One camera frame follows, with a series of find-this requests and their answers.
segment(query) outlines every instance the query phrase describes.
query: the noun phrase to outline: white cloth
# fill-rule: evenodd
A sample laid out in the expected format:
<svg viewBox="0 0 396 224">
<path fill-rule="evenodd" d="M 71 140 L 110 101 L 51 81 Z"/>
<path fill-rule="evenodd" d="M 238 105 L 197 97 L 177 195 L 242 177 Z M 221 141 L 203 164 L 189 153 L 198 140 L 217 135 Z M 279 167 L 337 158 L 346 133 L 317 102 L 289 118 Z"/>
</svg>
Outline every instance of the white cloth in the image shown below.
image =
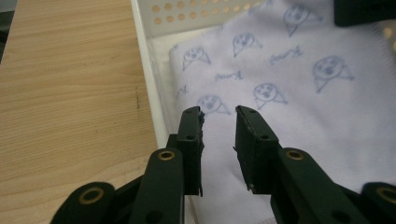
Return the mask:
<svg viewBox="0 0 396 224">
<path fill-rule="evenodd" d="M 170 60 L 176 111 L 206 113 L 199 223 L 274 222 L 233 150 L 237 105 L 260 111 L 282 147 L 307 151 L 342 186 L 396 181 L 396 67 L 377 24 L 335 27 L 328 0 L 268 0 L 176 45 Z"/>
</svg>

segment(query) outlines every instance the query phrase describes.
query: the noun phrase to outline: wood grain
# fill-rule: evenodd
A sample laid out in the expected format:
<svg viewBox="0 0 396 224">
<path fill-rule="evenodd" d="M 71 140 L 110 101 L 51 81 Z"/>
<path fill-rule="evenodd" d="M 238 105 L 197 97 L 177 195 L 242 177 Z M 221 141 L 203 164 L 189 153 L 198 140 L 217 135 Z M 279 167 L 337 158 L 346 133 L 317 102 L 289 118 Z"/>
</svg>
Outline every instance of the wood grain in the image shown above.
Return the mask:
<svg viewBox="0 0 396 224">
<path fill-rule="evenodd" d="M 0 65 L 0 222 L 49 223 L 156 149 L 129 0 L 19 0 Z"/>
</svg>

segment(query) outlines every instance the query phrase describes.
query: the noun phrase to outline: ventilation hole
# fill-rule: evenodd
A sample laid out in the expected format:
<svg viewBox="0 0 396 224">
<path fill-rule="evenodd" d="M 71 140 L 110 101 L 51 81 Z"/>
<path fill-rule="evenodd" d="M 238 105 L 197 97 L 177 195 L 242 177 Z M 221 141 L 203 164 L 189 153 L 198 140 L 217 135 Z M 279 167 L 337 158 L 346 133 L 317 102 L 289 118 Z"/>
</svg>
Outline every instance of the ventilation hole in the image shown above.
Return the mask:
<svg viewBox="0 0 396 224">
<path fill-rule="evenodd" d="M 190 6 L 195 7 L 197 5 L 197 1 L 190 0 Z"/>
<path fill-rule="evenodd" d="M 172 10 L 172 4 L 166 3 L 166 4 L 165 4 L 165 9 L 168 10 L 168 11 L 169 11 L 169 10 Z"/>
<path fill-rule="evenodd" d="M 249 4 L 249 3 L 246 3 L 246 4 L 244 5 L 244 10 L 248 10 L 248 9 L 250 9 L 250 4 Z"/>
<path fill-rule="evenodd" d="M 173 21 L 173 16 L 168 16 L 168 17 L 166 17 L 166 20 L 167 20 L 168 22 L 172 22 L 172 21 Z"/>
<path fill-rule="evenodd" d="M 155 18 L 154 22 L 155 22 L 155 24 L 161 24 L 161 23 L 163 23 L 163 20 L 161 20 L 160 18 Z"/>
<path fill-rule="evenodd" d="M 183 2 L 178 2 L 177 3 L 177 7 L 178 8 L 183 8 L 184 7 L 184 3 Z"/>
<path fill-rule="evenodd" d="M 236 5 L 236 6 L 233 7 L 233 11 L 234 11 L 234 12 L 239 11 L 239 9 L 240 9 L 240 7 L 239 7 L 238 5 Z"/>
<path fill-rule="evenodd" d="M 206 10 L 202 11 L 201 16 L 203 16 L 203 17 L 207 16 L 207 11 Z"/>
<path fill-rule="evenodd" d="M 196 17 L 197 17 L 197 13 L 196 12 L 190 13 L 190 18 L 195 19 Z"/>
<path fill-rule="evenodd" d="M 178 19 L 179 19 L 180 21 L 184 21 L 184 19 L 186 19 L 186 16 L 185 16 L 184 14 L 180 14 L 180 15 L 178 15 L 177 17 L 178 17 Z"/>
<path fill-rule="evenodd" d="M 153 6 L 152 8 L 151 8 L 151 10 L 153 11 L 153 12 L 160 12 L 160 7 L 159 6 Z"/>
</svg>

